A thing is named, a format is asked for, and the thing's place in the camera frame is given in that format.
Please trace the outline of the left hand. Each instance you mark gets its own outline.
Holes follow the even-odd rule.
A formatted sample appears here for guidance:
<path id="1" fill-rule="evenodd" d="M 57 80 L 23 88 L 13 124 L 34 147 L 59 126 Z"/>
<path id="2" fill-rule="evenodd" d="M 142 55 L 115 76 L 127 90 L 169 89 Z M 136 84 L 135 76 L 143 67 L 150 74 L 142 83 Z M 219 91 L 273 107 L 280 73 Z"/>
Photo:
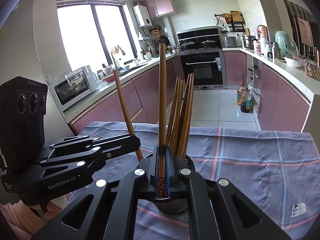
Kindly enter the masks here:
<path id="1" fill-rule="evenodd" d="M 69 205 L 69 198 L 70 194 L 66 194 L 49 201 L 46 208 L 40 207 L 40 205 L 30 206 L 30 208 L 32 211 L 36 211 L 41 218 L 51 220 Z"/>

